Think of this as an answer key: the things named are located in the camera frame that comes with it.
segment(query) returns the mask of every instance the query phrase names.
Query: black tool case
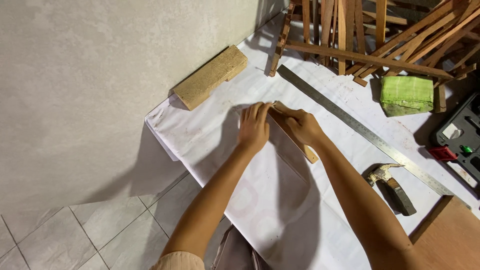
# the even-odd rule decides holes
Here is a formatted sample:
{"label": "black tool case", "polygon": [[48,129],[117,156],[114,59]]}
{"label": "black tool case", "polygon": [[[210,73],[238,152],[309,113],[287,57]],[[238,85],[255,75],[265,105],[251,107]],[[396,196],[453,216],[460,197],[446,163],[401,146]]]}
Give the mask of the black tool case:
{"label": "black tool case", "polygon": [[458,163],[480,183],[480,94],[474,92],[430,134],[433,145],[447,146]]}

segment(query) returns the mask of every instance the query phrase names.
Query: folded green cloth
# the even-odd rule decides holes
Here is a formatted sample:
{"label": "folded green cloth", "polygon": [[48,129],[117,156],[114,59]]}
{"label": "folded green cloth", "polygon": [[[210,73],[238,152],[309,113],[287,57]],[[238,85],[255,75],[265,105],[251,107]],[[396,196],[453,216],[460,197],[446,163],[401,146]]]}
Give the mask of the folded green cloth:
{"label": "folded green cloth", "polygon": [[387,117],[433,110],[433,82],[422,76],[382,78],[382,108]]}

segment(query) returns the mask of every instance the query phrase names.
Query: metal ruler markings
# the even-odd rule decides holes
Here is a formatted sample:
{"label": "metal ruler markings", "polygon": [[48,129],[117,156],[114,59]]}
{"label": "metal ruler markings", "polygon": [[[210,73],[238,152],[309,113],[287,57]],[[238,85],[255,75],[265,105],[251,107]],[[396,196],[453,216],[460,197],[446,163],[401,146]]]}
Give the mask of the metal ruler markings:
{"label": "metal ruler markings", "polygon": [[329,111],[334,116],[338,117],[345,124],[351,127],[354,131],[362,135],[365,139],[375,145],[383,153],[387,154],[393,160],[399,164],[405,165],[405,169],[411,174],[415,175],[418,179],[424,182],[428,187],[434,190],[440,195],[454,195],[448,188],[438,182],[428,173],[422,171],[422,169],[417,166],[413,161],[407,158],[405,155],[400,153],[398,150],[390,146],[387,142],[377,136],[373,131],[368,129],[366,126],[358,122],[355,118],[349,115],[347,112],[338,107],[335,103],[329,100],[324,95],[320,94],[315,88],[306,83],[295,73],[293,73],[286,66],[281,65],[277,72],[287,81],[292,83],[296,88],[305,93],[308,97],[313,99],[315,102],[323,106],[327,111]]}

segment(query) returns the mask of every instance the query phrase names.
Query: beige sleeve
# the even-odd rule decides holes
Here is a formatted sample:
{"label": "beige sleeve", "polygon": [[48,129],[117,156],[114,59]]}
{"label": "beige sleeve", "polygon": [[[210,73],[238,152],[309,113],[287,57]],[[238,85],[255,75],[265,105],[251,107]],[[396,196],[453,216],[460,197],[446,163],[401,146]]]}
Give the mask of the beige sleeve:
{"label": "beige sleeve", "polygon": [[158,259],[150,270],[205,270],[200,257],[186,251],[175,251]]}

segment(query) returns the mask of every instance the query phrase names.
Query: tiled floor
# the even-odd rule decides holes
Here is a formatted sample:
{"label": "tiled floor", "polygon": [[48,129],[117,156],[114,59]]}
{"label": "tiled floor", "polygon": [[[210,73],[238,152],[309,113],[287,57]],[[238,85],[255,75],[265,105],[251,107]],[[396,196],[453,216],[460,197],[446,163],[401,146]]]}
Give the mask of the tiled floor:
{"label": "tiled floor", "polygon": [[[0,270],[147,270],[200,189],[187,174],[159,194],[3,214]],[[229,226],[218,225],[206,269]]]}

